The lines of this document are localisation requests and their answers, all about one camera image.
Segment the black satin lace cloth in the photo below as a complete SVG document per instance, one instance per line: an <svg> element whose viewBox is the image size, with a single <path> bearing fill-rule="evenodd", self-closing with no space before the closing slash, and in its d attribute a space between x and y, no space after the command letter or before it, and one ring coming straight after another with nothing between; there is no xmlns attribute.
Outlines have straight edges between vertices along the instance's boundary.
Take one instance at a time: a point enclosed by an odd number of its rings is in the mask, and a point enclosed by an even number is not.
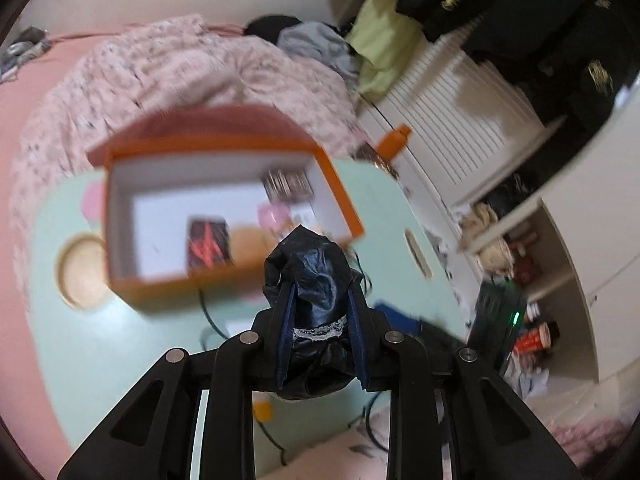
<svg viewBox="0 0 640 480"><path fill-rule="evenodd" d="M327 396L355 377L347 328L347 292L354 284L343 249L324 235L298 226L265 261L264 295L276 308L285 282L297 287L295 330L288 376L288 401Z"/></svg>

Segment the brown plush toy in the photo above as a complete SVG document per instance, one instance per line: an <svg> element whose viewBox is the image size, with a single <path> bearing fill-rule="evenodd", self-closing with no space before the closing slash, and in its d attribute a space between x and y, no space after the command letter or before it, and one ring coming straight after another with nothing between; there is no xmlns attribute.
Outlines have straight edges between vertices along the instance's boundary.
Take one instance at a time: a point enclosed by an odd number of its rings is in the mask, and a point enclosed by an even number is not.
<svg viewBox="0 0 640 480"><path fill-rule="evenodd" d="M230 257L238 266L264 261L278 243L279 239L268 229L256 224L235 224L229 231Z"/></svg>

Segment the pink round case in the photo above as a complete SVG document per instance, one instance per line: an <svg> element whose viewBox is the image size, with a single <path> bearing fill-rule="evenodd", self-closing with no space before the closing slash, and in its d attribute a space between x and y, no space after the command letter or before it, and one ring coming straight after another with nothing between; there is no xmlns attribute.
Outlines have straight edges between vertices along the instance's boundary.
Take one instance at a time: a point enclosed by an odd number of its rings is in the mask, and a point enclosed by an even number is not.
<svg viewBox="0 0 640 480"><path fill-rule="evenodd" d="M291 223L291 209L287 204L263 203L257 208L257 218L262 229L281 232Z"/></svg>

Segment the dark red black box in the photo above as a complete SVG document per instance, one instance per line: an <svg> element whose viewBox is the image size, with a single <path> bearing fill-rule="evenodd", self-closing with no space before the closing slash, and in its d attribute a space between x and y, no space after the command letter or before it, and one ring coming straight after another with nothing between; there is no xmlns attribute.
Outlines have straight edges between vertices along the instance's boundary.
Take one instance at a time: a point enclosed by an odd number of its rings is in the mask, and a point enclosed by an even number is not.
<svg viewBox="0 0 640 480"><path fill-rule="evenodd" d="M223 218L191 219L186 239L188 270L215 269L230 261L228 223Z"/></svg>

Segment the brown patterned card box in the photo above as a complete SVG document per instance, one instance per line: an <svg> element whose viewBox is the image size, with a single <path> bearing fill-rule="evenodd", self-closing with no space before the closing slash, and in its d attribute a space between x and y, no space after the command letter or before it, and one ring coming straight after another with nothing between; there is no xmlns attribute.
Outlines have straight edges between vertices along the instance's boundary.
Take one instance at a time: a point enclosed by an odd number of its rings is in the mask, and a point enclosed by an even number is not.
<svg viewBox="0 0 640 480"><path fill-rule="evenodd" d="M314 198L314 190L303 169L270 169L262 185L271 203L298 204Z"/></svg>

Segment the orange cardboard box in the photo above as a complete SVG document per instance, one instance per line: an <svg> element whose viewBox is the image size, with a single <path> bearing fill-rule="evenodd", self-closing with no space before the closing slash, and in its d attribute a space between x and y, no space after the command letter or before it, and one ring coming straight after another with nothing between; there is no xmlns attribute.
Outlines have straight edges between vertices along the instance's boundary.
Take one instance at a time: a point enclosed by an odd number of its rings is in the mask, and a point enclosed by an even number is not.
<svg viewBox="0 0 640 480"><path fill-rule="evenodd" d="M258 223L267 203L262 176L270 169L303 169L314 198L303 202L303 224L340 246L364 227L332 160L311 140L273 136L165 136L109 148L103 233L107 283L127 304L140 306L207 287L257 281L264 262L189 271L191 219Z"/></svg>

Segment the orange bottle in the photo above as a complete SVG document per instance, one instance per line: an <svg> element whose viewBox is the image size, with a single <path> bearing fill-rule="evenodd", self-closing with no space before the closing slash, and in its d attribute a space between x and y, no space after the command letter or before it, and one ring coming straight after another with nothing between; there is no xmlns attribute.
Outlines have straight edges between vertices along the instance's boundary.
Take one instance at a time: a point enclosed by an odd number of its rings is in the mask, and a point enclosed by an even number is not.
<svg viewBox="0 0 640 480"><path fill-rule="evenodd" d="M407 125L400 125L386 133L375 151L386 162L390 162L407 146L411 133L412 130Z"/></svg>

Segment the mint green lap table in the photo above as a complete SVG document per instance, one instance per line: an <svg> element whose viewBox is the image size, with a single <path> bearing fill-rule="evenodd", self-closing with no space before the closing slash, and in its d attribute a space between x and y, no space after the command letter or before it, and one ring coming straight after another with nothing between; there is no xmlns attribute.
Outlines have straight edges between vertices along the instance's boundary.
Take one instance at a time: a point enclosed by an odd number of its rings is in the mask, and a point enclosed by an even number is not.
<svg viewBox="0 0 640 480"><path fill-rule="evenodd" d="M406 163L392 178L364 162L339 160L335 169L366 229L356 253L371 280L371 302L386 302L464 338L478 292L465 256L452 252L446 266L423 277L406 243L416 234L430 260L432 236L451 242L442 205ZM77 448L96 425L167 350L214 348L223 330L238 330L266 306L259 290L187 294L136 310L115 295L84 311L66 304L55 284L58 253L88 230L81 200L104 172L62 181L44 202L32 231L29 326L44 388L65 440Z"/></svg>

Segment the grey garment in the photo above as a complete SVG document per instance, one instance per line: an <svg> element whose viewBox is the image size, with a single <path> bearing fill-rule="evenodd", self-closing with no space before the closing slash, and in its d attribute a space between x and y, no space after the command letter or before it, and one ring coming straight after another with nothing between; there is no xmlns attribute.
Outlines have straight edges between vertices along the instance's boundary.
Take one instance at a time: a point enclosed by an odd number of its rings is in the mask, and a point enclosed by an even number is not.
<svg viewBox="0 0 640 480"><path fill-rule="evenodd" d="M288 55L311 58L338 73L349 91L358 87L360 62L349 43L330 26L305 22L280 32L277 46Z"/></svg>

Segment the pink floral duvet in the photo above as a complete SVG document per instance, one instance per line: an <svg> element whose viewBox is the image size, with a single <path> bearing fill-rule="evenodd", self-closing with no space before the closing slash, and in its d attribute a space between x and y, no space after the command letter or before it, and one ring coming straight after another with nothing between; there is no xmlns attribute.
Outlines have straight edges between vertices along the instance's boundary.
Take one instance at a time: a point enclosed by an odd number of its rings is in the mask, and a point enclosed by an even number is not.
<svg viewBox="0 0 640 480"><path fill-rule="evenodd" d="M345 158L366 134L352 96L329 67L289 56L255 36L209 26L199 15L135 27L75 55L53 76L48 54L1 88L1 260L28 284L28 245L39 206L66 177L90 167L89 153L146 114L171 108L259 105Z"/></svg>

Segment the black garment on bed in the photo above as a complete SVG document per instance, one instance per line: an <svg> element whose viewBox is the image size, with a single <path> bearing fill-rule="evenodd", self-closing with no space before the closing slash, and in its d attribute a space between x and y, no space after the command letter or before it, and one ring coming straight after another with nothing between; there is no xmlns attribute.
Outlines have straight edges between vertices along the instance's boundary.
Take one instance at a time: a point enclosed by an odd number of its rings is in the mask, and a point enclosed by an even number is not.
<svg viewBox="0 0 640 480"><path fill-rule="evenodd" d="M243 30L244 36L255 36L262 40L277 44L282 30L302 24L295 16L271 14L255 18Z"/></svg>

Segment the light green garment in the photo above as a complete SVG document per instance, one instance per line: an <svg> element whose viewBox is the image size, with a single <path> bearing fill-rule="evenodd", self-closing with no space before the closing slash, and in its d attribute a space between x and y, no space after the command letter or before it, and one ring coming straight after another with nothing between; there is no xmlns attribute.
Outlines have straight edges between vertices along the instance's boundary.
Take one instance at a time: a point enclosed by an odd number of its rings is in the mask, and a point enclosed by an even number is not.
<svg viewBox="0 0 640 480"><path fill-rule="evenodd" d="M397 0L364 0L346 36L361 58L358 92L371 102L398 81L422 38L422 25L396 8Z"/></svg>

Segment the hanging black clothes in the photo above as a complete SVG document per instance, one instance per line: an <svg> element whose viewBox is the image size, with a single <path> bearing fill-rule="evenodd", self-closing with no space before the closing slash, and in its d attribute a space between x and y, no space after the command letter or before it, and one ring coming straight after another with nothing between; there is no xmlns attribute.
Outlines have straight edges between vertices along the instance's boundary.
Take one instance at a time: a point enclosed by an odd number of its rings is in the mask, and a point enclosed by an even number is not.
<svg viewBox="0 0 640 480"><path fill-rule="evenodd" d="M431 42L476 26L462 44L520 88L543 122L603 118L639 64L639 0L397 0Z"/></svg>

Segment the grey bundle on bed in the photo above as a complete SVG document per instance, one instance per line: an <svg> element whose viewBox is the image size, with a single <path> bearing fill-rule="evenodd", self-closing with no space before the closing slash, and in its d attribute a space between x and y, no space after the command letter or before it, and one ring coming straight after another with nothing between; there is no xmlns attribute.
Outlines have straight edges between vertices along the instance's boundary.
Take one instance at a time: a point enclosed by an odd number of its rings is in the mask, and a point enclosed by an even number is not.
<svg viewBox="0 0 640 480"><path fill-rule="evenodd" d="M32 27L24 29L1 52L1 82L14 78L22 66L40 58L52 48L52 41L45 30Z"/></svg>

